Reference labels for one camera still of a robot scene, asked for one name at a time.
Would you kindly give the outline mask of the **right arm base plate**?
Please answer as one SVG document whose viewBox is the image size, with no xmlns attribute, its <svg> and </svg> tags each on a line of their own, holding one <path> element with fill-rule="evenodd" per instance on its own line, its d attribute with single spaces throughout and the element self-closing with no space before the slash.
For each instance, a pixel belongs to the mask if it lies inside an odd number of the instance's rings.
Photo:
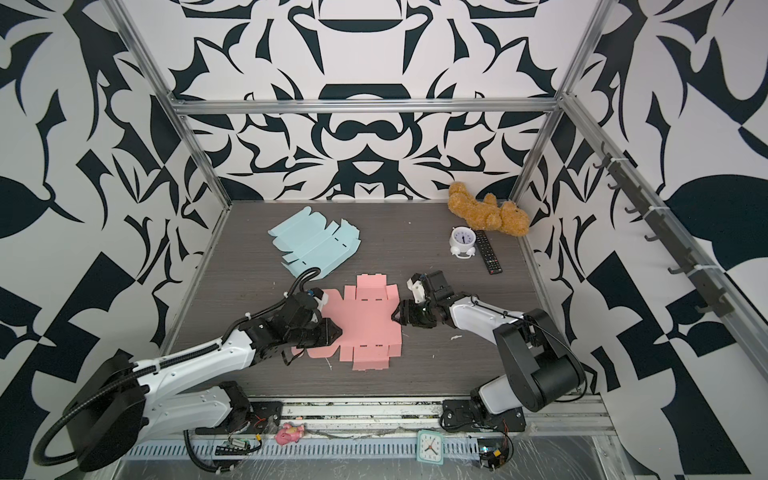
<svg viewBox="0 0 768 480">
<path fill-rule="evenodd" d="M 512 432 L 526 429 L 527 423 L 521 408 L 491 414 L 477 399 L 447 399 L 442 401 L 439 426 L 447 432 Z"/>
</svg>

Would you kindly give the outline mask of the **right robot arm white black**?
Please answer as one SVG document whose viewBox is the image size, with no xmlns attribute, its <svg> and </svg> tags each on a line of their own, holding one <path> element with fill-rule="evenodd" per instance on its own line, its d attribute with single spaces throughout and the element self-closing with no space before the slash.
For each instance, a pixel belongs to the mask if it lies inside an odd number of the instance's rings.
<svg viewBox="0 0 768 480">
<path fill-rule="evenodd" d="M 392 321 L 424 329 L 447 325 L 497 348 L 504 374 L 472 394 L 479 415 L 499 416 L 518 408 L 538 412 L 586 386 L 583 365 L 546 311 L 511 311 L 456 292 L 440 270 L 415 274 L 407 286 L 413 297 L 399 303 Z"/>
</svg>

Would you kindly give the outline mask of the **pink paper box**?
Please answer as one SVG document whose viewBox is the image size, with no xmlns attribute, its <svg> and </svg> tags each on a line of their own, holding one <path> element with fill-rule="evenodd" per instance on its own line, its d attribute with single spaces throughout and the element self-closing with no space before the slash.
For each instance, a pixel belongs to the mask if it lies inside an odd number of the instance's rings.
<svg viewBox="0 0 768 480">
<path fill-rule="evenodd" d="M 327 289 L 325 317 L 342 329 L 330 346 L 310 348 L 313 359 L 339 355 L 355 371 L 386 370 L 402 354 L 402 327 L 391 316 L 400 304 L 398 286 L 384 274 L 361 274 L 343 290 Z"/>
</svg>

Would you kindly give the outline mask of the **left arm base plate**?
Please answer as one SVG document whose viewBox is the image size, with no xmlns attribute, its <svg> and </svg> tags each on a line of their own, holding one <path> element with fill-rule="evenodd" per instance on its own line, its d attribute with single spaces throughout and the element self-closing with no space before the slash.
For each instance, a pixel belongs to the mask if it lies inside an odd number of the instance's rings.
<svg viewBox="0 0 768 480">
<path fill-rule="evenodd" d="M 272 434 L 276 433 L 282 418 L 280 401 L 256 401 L 249 407 L 235 407 L 224 421 L 212 428 L 196 428 L 196 435 Z"/>
</svg>

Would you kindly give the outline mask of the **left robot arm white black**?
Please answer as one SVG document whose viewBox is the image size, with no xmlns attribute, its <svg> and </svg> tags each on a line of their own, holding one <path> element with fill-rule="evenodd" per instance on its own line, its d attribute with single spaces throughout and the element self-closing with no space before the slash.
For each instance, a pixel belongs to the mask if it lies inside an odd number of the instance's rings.
<svg viewBox="0 0 768 480">
<path fill-rule="evenodd" d="M 323 314 L 320 288 L 290 293 L 277 304 L 233 323 L 221 337 L 175 354 L 132 361 L 122 355 L 92 374 L 33 450 L 39 466 L 75 461 L 101 469 L 146 440 L 197 428 L 237 432 L 251 420 L 251 404 L 221 375 L 248 369 L 293 348 L 331 345 L 342 333 Z"/>
</svg>

